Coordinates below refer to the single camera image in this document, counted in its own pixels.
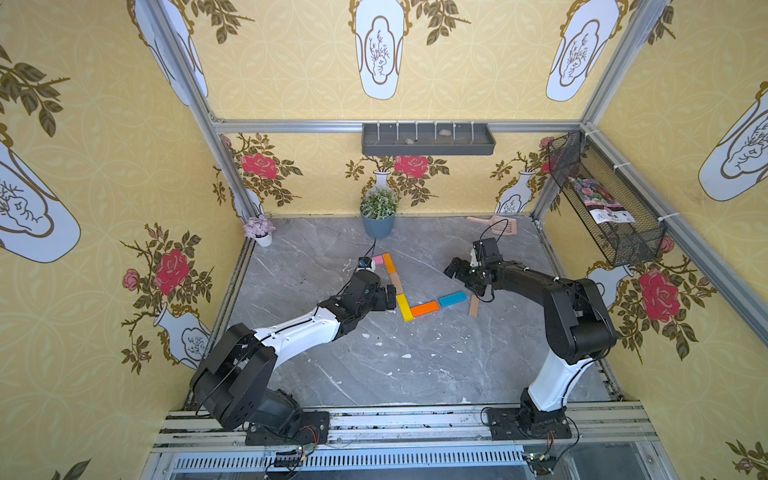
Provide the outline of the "natural wood block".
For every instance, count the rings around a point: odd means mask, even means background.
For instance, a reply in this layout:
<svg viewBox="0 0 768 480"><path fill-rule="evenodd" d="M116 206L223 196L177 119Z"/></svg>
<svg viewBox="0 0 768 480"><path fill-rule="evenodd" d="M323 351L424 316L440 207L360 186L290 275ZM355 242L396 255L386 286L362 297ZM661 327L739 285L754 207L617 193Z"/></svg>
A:
<svg viewBox="0 0 768 480"><path fill-rule="evenodd" d="M402 282L400 280L400 277L399 277L398 273L397 272L392 272L392 273L389 274L389 277L390 277L391 283L396 288L396 294L397 295L403 295L404 294L404 289L403 289L403 285L402 285Z"/></svg>
<svg viewBox="0 0 768 480"><path fill-rule="evenodd" d="M472 318L477 318L479 314L480 301L477 296L472 295L470 298L469 315Z"/></svg>

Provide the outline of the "teal block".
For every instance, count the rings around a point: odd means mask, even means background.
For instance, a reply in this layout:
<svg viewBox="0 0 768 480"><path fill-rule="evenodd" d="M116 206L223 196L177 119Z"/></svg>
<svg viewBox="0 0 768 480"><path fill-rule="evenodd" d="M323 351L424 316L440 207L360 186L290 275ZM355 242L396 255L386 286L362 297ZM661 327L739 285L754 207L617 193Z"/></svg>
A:
<svg viewBox="0 0 768 480"><path fill-rule="evenodd" d="M467 300L467 295L463 291L442 296L438 299L438 305L441 309L460 304Z"/></svg>

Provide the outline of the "yellow block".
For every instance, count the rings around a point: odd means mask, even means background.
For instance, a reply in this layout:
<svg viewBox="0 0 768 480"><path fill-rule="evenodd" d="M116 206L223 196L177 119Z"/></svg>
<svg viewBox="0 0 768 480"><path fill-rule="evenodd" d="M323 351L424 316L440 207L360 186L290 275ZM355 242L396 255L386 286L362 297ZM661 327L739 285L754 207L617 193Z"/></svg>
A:
<svg viewBox="0 0 768 480"><path fill-rule="evenodd" d="M399 311L403 317L403 320L405 322L412 321L414 319L414 315L407 301L406 296L404 294L398 294L396 296L396 301L397 301Z"/></svg>

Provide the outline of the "red-orange block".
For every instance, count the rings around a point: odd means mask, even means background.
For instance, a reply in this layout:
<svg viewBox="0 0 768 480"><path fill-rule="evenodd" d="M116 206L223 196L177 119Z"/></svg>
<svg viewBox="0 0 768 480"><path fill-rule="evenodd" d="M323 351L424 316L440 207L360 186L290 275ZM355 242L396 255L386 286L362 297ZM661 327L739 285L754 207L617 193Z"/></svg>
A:
<svg viewBox="0 0 768 480"><path fill-rule="evenodd" d="M440 310L440 305L437 301L432 301L417 305L411 308L413 317L420 317L430 313L434 313Z"/></svg>

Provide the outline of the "amber orange block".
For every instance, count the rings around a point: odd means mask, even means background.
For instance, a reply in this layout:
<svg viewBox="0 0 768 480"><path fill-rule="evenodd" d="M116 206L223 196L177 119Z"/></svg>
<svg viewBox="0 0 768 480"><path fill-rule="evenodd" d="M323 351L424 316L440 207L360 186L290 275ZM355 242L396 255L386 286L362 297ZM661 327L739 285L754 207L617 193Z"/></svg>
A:
<svg viewBox="0 0 768 480"><path fill-rule="evenodd" d="M394 262L392 260L391 255L389 253L384 253L382 255L382 259L384 261L384 265L385 265L385 268L387 270L387 273L388 274L395 273L396 272L396 268L395 268L395 265L394 265Z"/></svg>

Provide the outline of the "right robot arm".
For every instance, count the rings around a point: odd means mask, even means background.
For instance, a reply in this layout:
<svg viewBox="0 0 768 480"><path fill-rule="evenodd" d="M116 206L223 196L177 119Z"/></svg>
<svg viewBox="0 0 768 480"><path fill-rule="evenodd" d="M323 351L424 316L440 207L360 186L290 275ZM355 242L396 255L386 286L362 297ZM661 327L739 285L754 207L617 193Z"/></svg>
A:
<svg viewBox="0 0 768 480"><path fill-rule="evenodd" d="M532 429L564 421L573 388L617 343L597 284L589 278L562 278L505 260L493 238L475 241L470 258L453 258L444 274L479 298L487 290L507 291L543 307L549 351L536 379L521 394L516 422Z"/></svg>

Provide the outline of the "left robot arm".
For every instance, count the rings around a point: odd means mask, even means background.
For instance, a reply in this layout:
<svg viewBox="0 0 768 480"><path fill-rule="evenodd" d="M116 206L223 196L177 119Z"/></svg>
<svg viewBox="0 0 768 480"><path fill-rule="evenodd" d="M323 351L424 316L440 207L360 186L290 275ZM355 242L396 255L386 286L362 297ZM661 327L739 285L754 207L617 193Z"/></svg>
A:
<svg viewBox="0 0 768 480"><path fill-rule="evenodd" d="M233 430L243 424L289 437L300 430L302 408L288 393L268 387L282 364L352 332L370 312L393 311L397 289L370 270L355 271L335 295L310 312L271 327L229 327L190 381L198 406Z"/></svg>

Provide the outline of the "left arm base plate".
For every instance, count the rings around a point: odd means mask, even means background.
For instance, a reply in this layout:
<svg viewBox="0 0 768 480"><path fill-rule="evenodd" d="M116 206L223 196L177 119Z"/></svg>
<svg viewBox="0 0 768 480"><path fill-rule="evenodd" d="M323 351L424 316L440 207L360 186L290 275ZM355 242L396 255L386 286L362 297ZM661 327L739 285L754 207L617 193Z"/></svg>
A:
<svg viewBox="0 0 768 480"><path fill-rule="evenodd" d="M303 411L283 430L262 424L250 424L246 431L246 446L324 445L330 432L328 411Z"/></svg>

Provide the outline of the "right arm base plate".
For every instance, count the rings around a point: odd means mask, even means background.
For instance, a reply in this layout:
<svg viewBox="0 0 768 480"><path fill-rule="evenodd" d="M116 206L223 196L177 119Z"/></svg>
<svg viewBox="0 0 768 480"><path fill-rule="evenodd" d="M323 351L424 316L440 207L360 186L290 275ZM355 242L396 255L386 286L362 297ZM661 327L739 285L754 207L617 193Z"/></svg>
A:
<svg viewBox="0 0 768 480"><path fill-rule="evenodd" d="M493 440L559 440L573 437L563 410L543 412L528 406L486 407L481 415Z"/></svg>

